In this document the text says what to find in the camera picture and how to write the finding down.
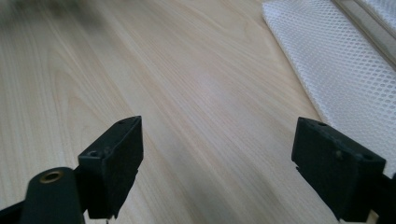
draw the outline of metal grommet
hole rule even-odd
[[[64,175],[64,172],[62,172],[62,171],[52,171],[52,172],[46,173],[41,176],[40,183],[49,184],[49,183],[55,182],[55,181],[59,180],[60,178],[62,178],[63,175]]]

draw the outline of wood grain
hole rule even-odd
[[[290,160],[297,118],[318,115],[261,3],[3,7],[0,208],[141,115],[145,159],[113,223],[337,223]]]

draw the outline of white cloth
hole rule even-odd
[[[272,0],[263,17],[321,118],[396,172],[396,72],[330,0]]]

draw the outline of wooden table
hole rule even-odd
[[[145,159],[113,223],[337,223],[290,160],[297,118],[318,114],[261,4],[3,7],[0,208],[141,115]]]

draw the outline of blurry dark object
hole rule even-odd
[[[117,217],[143,160],[142,119],[123,119],[78,156],[79,167],[35,176],[24,202],[0,211],[0,223],[84,223]]]
[[[299,118],[291,159],[337,219],[396,223],[396,175],[383,175],[386,161],[334,128]]]

